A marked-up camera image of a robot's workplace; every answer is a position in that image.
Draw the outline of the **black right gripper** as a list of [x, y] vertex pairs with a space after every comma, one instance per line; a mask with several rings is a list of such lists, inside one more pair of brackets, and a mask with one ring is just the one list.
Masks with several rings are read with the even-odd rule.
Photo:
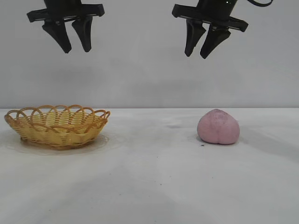
[[200, 0], [195, 7], [174, 5], [172, 15], [175, 18], [186, 19], [185, 55], [187, 57], [193, 53], [199, 39], [206, 32], [203, 23], [210, 24], [205, 42], [200, 50], [200, 55], [204, 59], [219, 44], [230, 37], [229, 28], [242, 32], [247, 29], [247, 22], [230, 16], [236, 3], [236, 0]]

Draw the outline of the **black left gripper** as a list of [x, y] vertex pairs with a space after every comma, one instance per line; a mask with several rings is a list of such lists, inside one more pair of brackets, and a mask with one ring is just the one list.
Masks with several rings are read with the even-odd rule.
[[92, 16], [103, 16], [103, 4], [83, 4], [80, 0], [44, 0], [46, 8], [27, 13], [30, 22], [45, 21], [42, 25], [61, 47], [64, 53], [71, 51], [71, 43], [66, 32], [64, 19], [80, 17], [72, 23], [85, 52], [92, 48], [91, 27]]

